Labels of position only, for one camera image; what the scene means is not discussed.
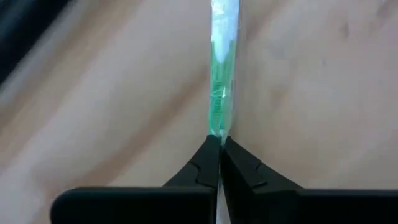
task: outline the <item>light wood grain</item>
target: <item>light wood grain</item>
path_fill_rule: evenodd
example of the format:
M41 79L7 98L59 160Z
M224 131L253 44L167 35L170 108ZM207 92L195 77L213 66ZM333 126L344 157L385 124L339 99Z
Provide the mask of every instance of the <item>light wood grain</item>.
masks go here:
M304 187L398 188L397 4L245 6L235 140ZM59 27L78 10L2 104L1 223L48 223L77 185L162 185L205 138L209 2L86 1Z

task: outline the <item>green straw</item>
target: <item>green straw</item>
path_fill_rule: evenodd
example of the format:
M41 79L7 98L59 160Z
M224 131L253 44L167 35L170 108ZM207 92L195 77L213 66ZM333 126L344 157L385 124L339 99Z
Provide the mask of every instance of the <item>green straw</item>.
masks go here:
M224 144L233 120L238 0L212 0L209 134Z

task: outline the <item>plastic wrapper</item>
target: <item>plastic wrapper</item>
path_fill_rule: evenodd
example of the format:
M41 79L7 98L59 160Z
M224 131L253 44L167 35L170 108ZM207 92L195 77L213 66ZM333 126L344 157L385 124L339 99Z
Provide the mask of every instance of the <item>plastic wrapper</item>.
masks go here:
M209 134L222 143L233 122L234 80L241 36L240 0L211 0Z

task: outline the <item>wooden surface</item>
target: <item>wooden surface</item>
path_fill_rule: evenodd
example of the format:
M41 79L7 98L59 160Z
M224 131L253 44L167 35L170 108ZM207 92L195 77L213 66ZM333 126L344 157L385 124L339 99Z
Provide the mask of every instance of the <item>wooden surface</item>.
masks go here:
M235 140L304 187L398 189L397 10L246 1ZM206 135L209 16L196 0L69 8L0 98L0 223L48 223L77 185L173 176Z

